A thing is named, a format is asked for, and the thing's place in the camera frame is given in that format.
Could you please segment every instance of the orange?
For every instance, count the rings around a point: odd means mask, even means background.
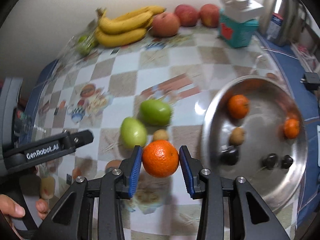
[[[154,141],[143,149],[142,164],[151,176],[168,177],[174,174],[179,166],[178,151],[168,141]]]
[[[235,119],[244,118],[249,112],[249,100],[244,95],[232,96],[228,101],[228,111]]]
[[[288,139],[294,139],[298,136],[300,132],[300,124],[297,119],[287,119],[284,122],[284,135]]]

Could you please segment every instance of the red apple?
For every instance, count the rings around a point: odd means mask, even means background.
[[[156,37],[171,37],[178,33],[180,20],[173,13],[164,12],[154,17],[152,33]]]
[[[181,26],[196,26],[199,19],[198,11],[188,4],[178,5],[174,13],[179,17]]]
[[[218,27],[220,8],[214,4],[205,4],[200,9],[200,18],[203,25],[207,27]]]

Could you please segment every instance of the dark knob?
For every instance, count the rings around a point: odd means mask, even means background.
[[[273,170],[278,160],[278,155],[276,155],[275,153],[271,153],[265,159],[262,160],[262,165],[263,167],[266,167],[268,170]]]
[[[239,151],[237,147],[230,146],[227,150],[221,152],[220,161],[229,166],[236,165],[239,160]]]
[[[281,168],[282,169],[288,169],[291,167],[293,163],[293,159],[290,155],[285,155],[281,161]]]

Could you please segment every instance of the stainless steel bowl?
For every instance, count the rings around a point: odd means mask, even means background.
[[[241,120],[232,119],[227,110],[229,98],[236,94],[244,94],[250,100],[250,111]],[[287,115],[295,115],[300,121],[300,133],[293,140],[286,139],[283,133]],[[220,154],[237,126],[246,131],[245,141],[239,146],[239,161],[233,166],[224,165]],[[278,164],[273,170],[262,168],[262,159],[272,153],[278,155]],[[272,211],[283,206],[297,189],[307,154],[298,107],[284,90],[266,78],[244,76],[233,80],[216,94],[206,112],[201,142],[204,164],[225,178],[247,178]],[[294,160],[289,169],[280,167],[285,155]]]

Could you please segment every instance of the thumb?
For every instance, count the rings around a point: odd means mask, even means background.
[[[4,215],[22,218],[26,214],[24,208],[6,195],[0,195],[0,210]]]

